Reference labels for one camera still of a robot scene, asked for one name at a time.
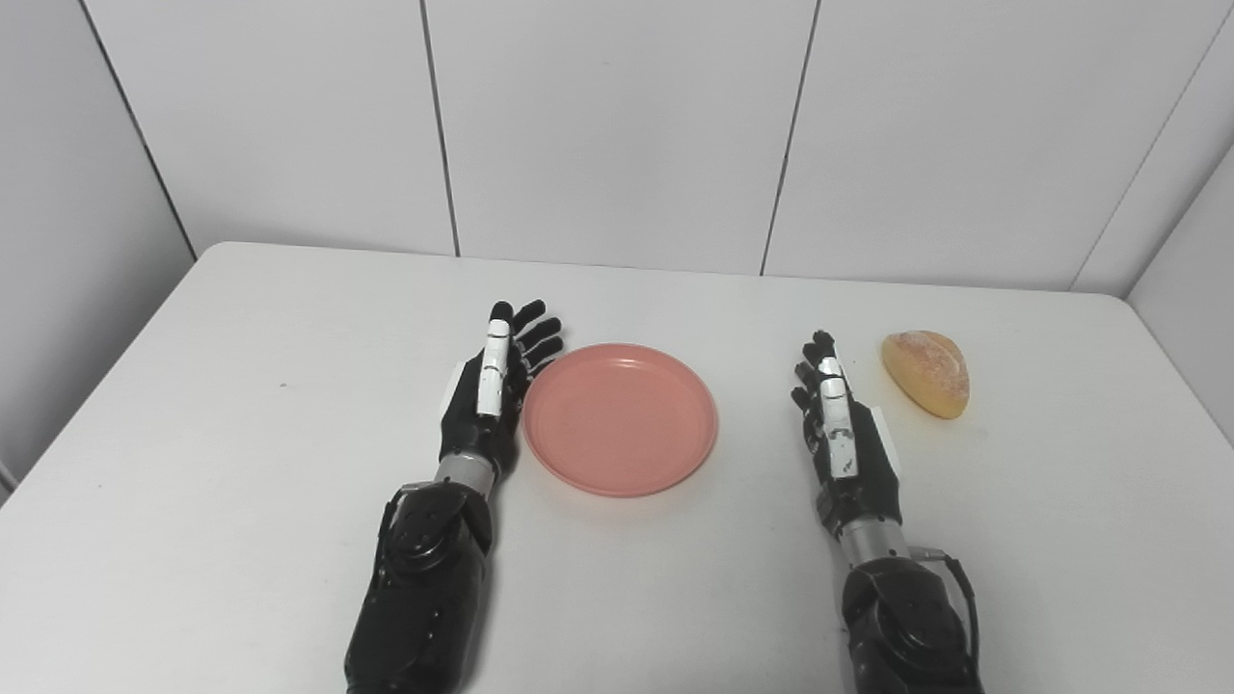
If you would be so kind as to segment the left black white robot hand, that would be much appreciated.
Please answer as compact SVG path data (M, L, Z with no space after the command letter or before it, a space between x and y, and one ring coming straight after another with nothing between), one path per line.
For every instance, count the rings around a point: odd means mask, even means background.
M513 469L515 437L529 384L564 351L563 325L544 300L516 310L496 303L480 352L466 361L441 420L441 461L474 456L499 478Z

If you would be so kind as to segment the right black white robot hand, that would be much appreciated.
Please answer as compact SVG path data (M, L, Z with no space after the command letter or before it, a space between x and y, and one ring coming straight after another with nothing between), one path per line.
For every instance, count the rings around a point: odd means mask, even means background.
M872 409L851 394L832 333L816 331L793 368L791 399L821 484L817 512L834 538L860 520L902 522L895 474Z

